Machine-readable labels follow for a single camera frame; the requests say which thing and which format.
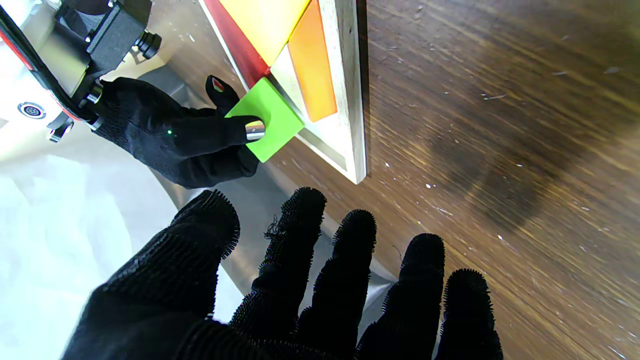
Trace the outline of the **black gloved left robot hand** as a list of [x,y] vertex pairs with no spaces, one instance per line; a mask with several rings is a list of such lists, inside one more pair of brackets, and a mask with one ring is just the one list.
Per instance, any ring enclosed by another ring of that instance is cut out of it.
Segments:
[[352,210],[300,311],[327,199],[300,187],[266,231],[258,277],[231,321],[213,319],[218,267],[240,239],[233,205],[202,191],[90,294],[64,360],[502,360],[482,273],[444,278],[445,246],[419,234],[382,315],[359,336],[377,242],[375,217]]

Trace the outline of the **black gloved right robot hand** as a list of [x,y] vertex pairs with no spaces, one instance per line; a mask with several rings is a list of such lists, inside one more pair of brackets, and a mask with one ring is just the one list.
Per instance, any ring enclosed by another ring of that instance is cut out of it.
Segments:
[[94,133],[186,189],[252,177],[259,160],[248,145],[265,136],[265,123],[227,116],[240,98],[219,77],[208,76],[205,90],[214,108],[185,107],[144,80],[106,81]]

